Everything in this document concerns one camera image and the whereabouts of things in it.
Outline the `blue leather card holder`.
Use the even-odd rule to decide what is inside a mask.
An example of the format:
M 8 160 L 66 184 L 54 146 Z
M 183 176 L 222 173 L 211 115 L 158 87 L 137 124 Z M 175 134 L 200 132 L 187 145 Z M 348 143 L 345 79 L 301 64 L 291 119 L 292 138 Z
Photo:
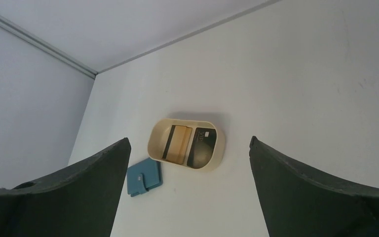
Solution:
M 127 193 L 142 195 L 163 184 L 161 163 L 147 158 L 127 169 Z

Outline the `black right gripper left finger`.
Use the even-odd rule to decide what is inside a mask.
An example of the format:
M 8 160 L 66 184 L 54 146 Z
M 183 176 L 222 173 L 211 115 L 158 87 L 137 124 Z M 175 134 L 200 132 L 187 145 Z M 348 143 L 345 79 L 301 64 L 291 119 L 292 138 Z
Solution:
M 0 188 L 0 237 L 110 236 L 130 154 L 123 138 L 54 173 Z

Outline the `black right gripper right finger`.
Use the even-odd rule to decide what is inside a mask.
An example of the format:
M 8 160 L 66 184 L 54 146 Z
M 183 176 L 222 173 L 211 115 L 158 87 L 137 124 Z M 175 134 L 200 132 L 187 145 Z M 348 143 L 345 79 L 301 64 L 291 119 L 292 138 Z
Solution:
M 271 237 L 379 237 L 379 188 L 316 169 L 257 137 L 249 156 Z

